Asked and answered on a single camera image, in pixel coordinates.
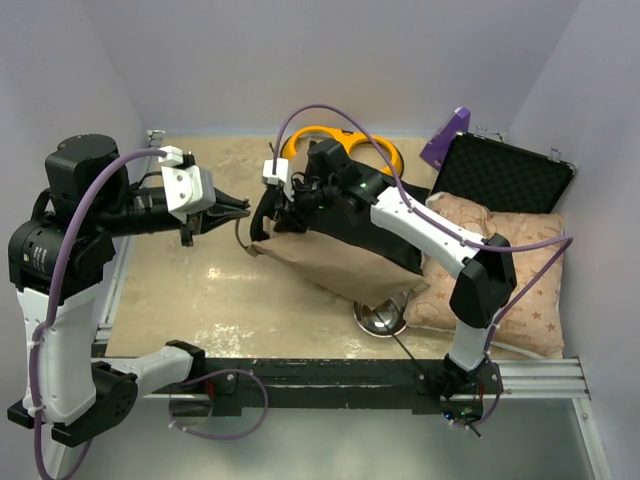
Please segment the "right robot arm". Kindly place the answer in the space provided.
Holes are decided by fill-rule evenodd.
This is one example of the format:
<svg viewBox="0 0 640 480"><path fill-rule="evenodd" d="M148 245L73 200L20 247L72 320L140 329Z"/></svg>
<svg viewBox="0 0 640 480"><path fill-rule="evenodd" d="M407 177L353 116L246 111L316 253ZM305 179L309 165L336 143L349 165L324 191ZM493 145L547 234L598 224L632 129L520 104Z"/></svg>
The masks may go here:
<svg viewBox="0 0 640 480"><path fill-rule="evenodd" d="M485 238L443 218L411 197L399 180L364 171L335 140L310 147L307 170L297 180L284 158L270 158L262 182L281 196L280 211L301 228L304 219L340 206L390 232L436 261L455 284L449 306L456 317L454 340L445 360L445 379L459 393L481 380L494 323L516 287L509 241Z"/></svg>

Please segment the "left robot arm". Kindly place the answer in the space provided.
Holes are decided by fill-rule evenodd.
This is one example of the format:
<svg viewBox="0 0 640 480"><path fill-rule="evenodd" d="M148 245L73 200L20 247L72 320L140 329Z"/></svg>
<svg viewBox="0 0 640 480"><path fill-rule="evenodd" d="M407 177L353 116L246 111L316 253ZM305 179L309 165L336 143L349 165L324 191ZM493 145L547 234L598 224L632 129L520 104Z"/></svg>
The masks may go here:
<svg viewBox="0 0 640 480"><path fill-rule="evenodd" d="M28 384L7 415L28 429L49 425L68 447L120 424L141 397L173 384L196 392L207 380L204 352L179 340L131 360L92 359L94 306L117 238L176 231L191 246L195 236L249 214L249 203L216 189L192 154L164 147L146 155L159 161L159 187L130 181L128 159L109 136L61 141L45 161L48 187L9 241Z"/></svg>

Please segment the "beige pet tent fabric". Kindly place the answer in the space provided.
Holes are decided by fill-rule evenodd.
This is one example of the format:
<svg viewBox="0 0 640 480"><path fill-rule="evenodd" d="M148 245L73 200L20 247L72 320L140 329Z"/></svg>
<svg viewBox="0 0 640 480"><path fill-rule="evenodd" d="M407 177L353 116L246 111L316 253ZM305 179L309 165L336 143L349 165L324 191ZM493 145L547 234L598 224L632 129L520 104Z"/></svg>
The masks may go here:
<svg viewBox="0 0 640 480"><path fill-rule="evenodd" d="M277 232L277 197L262 189L250 224L250 255L270 258L338 296L371 307L428 287L420 250L371 224L353 227L340 209L320 213L304 233Z"/></svg>

